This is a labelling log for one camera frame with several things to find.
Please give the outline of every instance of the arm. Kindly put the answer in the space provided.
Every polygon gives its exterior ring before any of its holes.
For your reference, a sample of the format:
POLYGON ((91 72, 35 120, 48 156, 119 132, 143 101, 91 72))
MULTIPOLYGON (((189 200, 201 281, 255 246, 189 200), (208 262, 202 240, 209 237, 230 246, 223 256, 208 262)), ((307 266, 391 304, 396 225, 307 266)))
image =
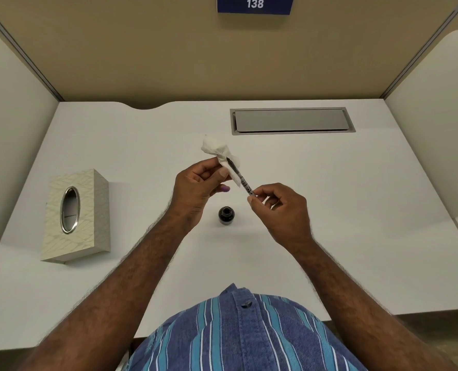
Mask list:
POLYGON ((33 350, 19 370, 114 370, 177 247, 200 221, 209 197, 228 191, 221 184, 227 175, 217 158, 179 173, 165 215, 33 350))
POLYGON ((306 199, 281 183, 248 197, 275 241, 304 269, 344 344, 372 371, 458 368, 380 306, 313 239, 306 199))

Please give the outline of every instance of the blue striped shirt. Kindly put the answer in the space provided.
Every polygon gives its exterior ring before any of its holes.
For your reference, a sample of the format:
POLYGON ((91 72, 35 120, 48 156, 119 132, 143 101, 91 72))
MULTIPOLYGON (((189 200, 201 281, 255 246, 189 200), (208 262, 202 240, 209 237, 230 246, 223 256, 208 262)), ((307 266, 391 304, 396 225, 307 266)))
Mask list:
POLYGON ((126 370, 366 370, 315 315, 275 295, 234 284, 169 318, 126 370))

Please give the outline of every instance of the desk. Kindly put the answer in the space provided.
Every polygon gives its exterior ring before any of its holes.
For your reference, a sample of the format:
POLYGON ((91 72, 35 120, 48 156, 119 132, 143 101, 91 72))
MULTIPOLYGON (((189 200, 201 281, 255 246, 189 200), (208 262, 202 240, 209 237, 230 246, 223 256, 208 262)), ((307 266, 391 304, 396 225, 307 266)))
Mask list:
MULTIPOLYGON (((0 242, 0 349, 38 341, 164 210, 174 178, 225 141, 251 186, 308 199, 317 240, 395 314, 458 309, 458 230, 383 100, 60 103, 0 242), (346 107, 356 132, 233 136, 230 108, 346 107), (95 168, 110 182, 112 252, 40 262, 51 176, 95 168)), ((244 189, 211 198, 155 291, 137 336, 231 282, 329 319, 305 274, 251 212, 244 189), (217 211, 236 211, 230 226, 217 211)))

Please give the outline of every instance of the number sign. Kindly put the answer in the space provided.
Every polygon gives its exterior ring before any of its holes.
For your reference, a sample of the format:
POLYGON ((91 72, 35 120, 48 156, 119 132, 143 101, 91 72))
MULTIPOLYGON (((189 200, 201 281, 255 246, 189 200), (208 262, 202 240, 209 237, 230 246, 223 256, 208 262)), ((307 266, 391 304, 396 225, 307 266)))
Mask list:
POLYGON ((217 0, 217 12, 289 15, 292 2, 293 0, 217 0))

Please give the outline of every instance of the fingernail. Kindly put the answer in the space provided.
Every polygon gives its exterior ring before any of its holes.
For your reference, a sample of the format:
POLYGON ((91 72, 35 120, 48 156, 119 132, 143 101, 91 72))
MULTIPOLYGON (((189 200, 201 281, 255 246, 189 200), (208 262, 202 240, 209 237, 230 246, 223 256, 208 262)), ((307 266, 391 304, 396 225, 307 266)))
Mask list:
POLYGON ((226 167, 222 167, 219 169, 219 173, 222 177, 227 177, 227 175, 229 174, 229 169, 227 169, 226 167))

